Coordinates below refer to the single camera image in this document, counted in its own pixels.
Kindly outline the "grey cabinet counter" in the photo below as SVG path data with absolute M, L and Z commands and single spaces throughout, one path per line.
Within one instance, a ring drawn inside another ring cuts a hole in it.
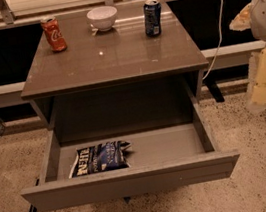
M 46 38 L 39 42 L 22 91 L 23 100 L 122 84 L 123 82 L 194 73 L 199 83 L 208 61 L 167 4 L 161 6 L 161 34 L 145 34 L 142 1 L 117 5 L 114 27 L 94 29 L 86 11 L 58 17 L 68 47 L 59 54 Z

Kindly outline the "grey open top drawer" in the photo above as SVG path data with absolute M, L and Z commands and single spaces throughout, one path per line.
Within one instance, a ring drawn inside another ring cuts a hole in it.
M 37 186 L 22 196 L 39 211 L 137 196 L 231 176 L 238 152 L 220 151 L 183 79 L 59 100 Z M 122 168 L 70 175 L 78 151 L 126 146 Z

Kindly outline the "blue chip bag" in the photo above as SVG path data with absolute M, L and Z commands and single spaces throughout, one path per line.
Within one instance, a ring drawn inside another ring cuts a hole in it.
M 69 178 L 128 168 L 126 156 L 130 150 L 131 143 L 122 140 L 79 148 Z

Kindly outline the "white bowl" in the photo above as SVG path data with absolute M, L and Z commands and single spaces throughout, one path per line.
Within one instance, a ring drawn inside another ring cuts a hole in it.
M 87 13 L 88 21 L 100 31 L 110 30 L 116 22 L 117 9 L 112 6 L 93 8 Z

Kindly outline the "blue soda can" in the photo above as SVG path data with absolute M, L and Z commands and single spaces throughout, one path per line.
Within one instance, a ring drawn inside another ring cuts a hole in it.
M 161 34 L 161 4 L 157 0 L 147 0 L 143 7 L 145 33 L 150 37 L 159 36 Z

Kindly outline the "red soda can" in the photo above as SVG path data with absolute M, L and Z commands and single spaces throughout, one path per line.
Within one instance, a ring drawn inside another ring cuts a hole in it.
M 58 20 L 54 16 L 41 19 L 40 26 L 42 26 L 52 51 L 59 52 L 67 49 L 67 43 L 59 29 Z

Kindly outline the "yellow foam padded gripper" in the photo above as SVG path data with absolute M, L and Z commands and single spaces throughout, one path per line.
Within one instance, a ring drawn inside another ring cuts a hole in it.
M 258 114 L 266 109 L 266 47 L 253 52 L 248 61 L 247 109 Z

